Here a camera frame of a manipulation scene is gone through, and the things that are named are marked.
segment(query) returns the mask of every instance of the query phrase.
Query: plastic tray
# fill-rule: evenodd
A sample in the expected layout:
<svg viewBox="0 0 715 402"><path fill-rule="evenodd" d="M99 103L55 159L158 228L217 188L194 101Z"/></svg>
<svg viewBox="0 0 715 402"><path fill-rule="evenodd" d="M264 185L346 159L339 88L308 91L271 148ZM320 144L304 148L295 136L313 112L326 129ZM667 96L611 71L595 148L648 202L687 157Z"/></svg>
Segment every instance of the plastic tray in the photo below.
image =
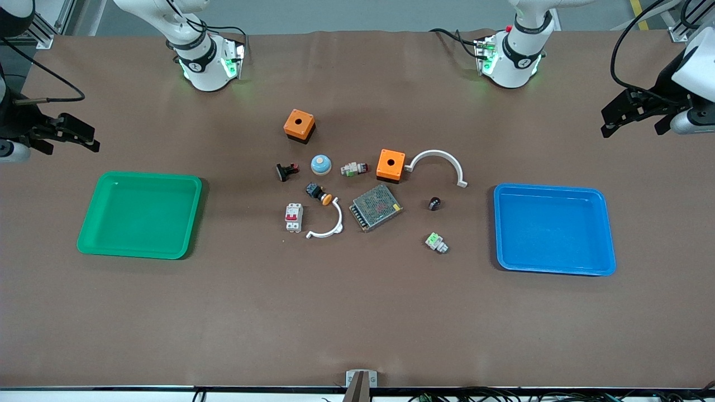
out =
<svg viewBox="0 0 715 402"><path fill-rule="evenodd" d="M507 270L610 275L606 199L598 190L504 183L494 190L496 250Z"/></svg>
<svg viewBox="0 0 715 402"><path fill-rule="evenodd" d="M99 178L77 249L85 254L181 258L201 195L195 176L107 172Z"/></svg>

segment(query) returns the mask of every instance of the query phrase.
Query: white plastic arc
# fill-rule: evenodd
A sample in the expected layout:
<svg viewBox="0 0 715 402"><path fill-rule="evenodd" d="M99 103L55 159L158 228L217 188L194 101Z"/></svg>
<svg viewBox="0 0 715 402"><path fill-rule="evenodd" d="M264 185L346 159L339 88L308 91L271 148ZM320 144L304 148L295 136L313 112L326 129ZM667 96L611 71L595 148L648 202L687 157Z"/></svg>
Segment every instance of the white plastic arc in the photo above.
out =
<svg viewBox="0 0 715 402"><path fill-rule="evenodd" d="M308 232L308 234L305 236L306 239L310 239L311 237L319 237L319 238L330 237L330 236L334 235L335 233L342 232L342 210L340 209L340 206L337 204L337 197L332 199L332 205L337 210L337 225L335 225L335 227L331 231L325 232L325 233Z"/></svg>
<svg viewBox="0 0 715 402"><path fill-rule="evenodd" d="M429 149L427 151L420 152L416 157L412 159L409 165L405 166L406 172L412 172L415 169L415 165L424 157L443 157L452 163L455 170L457 171L457 185L459 187L467 187L467 182L464 181L464 173L462 172L462 165L459 164L457 158L452 156L452 154L440 151L439 149Z"/></svg>

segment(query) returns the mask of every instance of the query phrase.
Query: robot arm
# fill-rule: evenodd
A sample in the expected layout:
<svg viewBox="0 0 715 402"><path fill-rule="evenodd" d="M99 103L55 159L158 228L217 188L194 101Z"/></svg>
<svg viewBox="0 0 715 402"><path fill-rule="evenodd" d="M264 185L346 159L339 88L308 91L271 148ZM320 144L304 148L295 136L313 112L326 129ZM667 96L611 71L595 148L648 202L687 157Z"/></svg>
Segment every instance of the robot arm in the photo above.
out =
<svg viewBox="0 0 715 402"><path fill-rule="evenodd" d="M601 110L605 138L622 126L652 116L658 135L715 132L715 14L691 35L685 48L647 91L626 88Z"/></svg>
<svg viewBox="0 0 715 402"><path fill-rule="evenodd" d="M34 12L32 0L0 0L0 39L5 41L7 37L25 32L32 23ZM18 51L10 43L8 46ZM54 146L47 139L73 142L93 152L99 151L99 142L94 141L92 126L67 113L53 119L40 112L36 104L52 100L56 99L27 99L10 89L5 83L0 65L0 162L27 160L30 148L51 155Z"/></svg>
<svg viewBox="0 0 715 402"><path fill-rule="evenodd" d="M543 46L553 32L550 9L584 6L595 0L509 0L514 26L476 44L477 70L505 88L518 88L536 73Z"/></svg>
<svg viewBox="0 0 715 402"><path fill-rule="evenodd" d="M244 44L208 32L194 14L209 0L114 0L120 9L158 29L179 56L184 77L201 91L216 91L238 78Z"/></svg>

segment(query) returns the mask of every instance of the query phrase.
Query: blue tray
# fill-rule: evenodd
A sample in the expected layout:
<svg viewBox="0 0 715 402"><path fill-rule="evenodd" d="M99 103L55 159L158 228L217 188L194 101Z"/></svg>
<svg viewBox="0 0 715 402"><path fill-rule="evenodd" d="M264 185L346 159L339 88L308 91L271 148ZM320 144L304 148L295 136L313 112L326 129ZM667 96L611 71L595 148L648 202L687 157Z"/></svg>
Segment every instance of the blue tray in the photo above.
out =
<svg viewBox="0 0 715 402"><path fill-rule="evenodd" d="M616 270L606 198L578 187L494 189L496 252L508 270L606 276Z"/></svg>

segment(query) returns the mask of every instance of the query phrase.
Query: black knob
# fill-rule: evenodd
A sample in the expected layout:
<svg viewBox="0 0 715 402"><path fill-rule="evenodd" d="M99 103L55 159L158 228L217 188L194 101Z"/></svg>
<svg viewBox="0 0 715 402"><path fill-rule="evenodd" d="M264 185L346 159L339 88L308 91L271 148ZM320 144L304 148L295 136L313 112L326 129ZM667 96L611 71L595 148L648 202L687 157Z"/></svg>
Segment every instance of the black knob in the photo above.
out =
<svg viewBox="0 0 715 402"><path fill-rule="evenodd" d="M439 198L432 197L432 199L430 200L430 204L427 206L427 208L430 211L434 211L434 210L437 210L437 208L439 208L440 204L442 204L442 201Z"/></svg>

